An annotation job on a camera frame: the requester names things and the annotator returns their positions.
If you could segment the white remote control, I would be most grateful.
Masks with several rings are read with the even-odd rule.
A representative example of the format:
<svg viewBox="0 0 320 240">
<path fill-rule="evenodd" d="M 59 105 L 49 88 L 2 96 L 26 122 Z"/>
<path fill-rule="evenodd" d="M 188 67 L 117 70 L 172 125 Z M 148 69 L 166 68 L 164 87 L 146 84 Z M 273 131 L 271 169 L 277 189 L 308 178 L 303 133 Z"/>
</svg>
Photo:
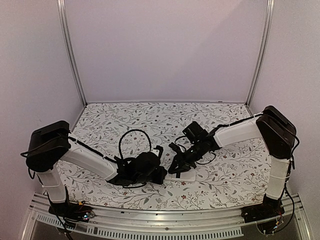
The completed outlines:
<svg viewBox="0 0 320 240">
<path fill-rule="evenodd" d="M 191 169 L 186 172 L 167 174 L 165 177 L 166 181 L 177 181 L 177 182 L 186 182 L 193 183 L 196 181 L 196 171 Z"/>
</svg>

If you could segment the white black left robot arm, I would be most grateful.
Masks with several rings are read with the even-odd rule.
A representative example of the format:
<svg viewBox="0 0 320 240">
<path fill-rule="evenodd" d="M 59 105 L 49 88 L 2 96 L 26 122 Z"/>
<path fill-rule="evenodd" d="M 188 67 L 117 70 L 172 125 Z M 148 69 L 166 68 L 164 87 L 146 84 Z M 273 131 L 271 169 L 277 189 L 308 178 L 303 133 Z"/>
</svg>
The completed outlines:
<svg viewBox="0 0 320 240">
<path fill-rule="evenodd" d="M 161 185 L 167 170 L 161 165 L 163 148 L 156 146 L 137 157 L 111 159 L 78 140 L 64 120 L 35 130 L 28 150 L 20 155 L 29 170 L 40 179 L 55 209 L 63 216 L 74 213 L 74 205 L 67 199 L 68 191 L 57 170 L 58 161 L 65 161 L 88 170 L 106 182 L 124 188 L 154 183 Z"/>
</svg>

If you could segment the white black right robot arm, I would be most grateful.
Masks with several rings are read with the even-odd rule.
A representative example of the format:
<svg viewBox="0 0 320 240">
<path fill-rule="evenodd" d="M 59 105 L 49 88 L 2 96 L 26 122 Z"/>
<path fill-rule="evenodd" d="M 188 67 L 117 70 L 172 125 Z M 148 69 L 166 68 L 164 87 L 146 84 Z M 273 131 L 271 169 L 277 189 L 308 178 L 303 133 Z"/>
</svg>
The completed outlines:
<svg viewBox="0 0 320 240">
<path fill-rule="evenodd" d="M 296 127 L 274 106 L 267 106 L 262 112 L 229 124 L 219 124 L 211 131 L 202 128 L 196 121 L 183 131 L 191 147 L 185 151 L 172 142 L 169 147 L 175 151 L 168 172 L 180 174 L 195 168 L 198 161 L 207 153 L 242 142 L 264 145 L 271 165 L 269 182 L 258 213 L 262 218 L 269 218 L 278 210 L 276 200 L 281 199 L 286 184 L 294 169 L 294 151 L 300 144 Z"/>
</svg>

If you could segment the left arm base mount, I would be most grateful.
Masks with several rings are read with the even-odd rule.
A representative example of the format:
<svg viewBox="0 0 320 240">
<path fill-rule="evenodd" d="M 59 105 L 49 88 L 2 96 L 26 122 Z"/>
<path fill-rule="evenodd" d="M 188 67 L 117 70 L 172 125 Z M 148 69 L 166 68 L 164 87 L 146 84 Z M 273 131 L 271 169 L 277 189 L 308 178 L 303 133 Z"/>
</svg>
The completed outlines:
<svg viewBox="0 0 320 240">
<path fill-rule="evenodd" d="M 85 201 L 81 201 L 78 203 L 70 202 L 69 193 L 66 187 L 65 195 L 65 200 L 59 203 L 52 202 L 50 197 L 48 196 L 48 200 L 50 203 L 48 212 L 50 214 L 62 217 L 64 220 L 71 222 L 88 222 L 89 219 L 95 216 L 93 208 L 86 205 Z"/>
</svg>

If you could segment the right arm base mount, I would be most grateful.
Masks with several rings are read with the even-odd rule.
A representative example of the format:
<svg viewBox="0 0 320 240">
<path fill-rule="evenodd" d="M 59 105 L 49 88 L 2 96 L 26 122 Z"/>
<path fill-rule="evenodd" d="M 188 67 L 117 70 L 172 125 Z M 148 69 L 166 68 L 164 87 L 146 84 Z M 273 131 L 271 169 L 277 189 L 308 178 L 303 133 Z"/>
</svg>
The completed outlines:
<svg viewBox="0 0 320 240">
<path fill-rule="evenodd" d="M 263 196 L 262 203 L 241 208 L 241 217 L 245 223 L 256 222 L 276 217 L 285 213 L 281 199 L 272 199 Z"/>
</svg>

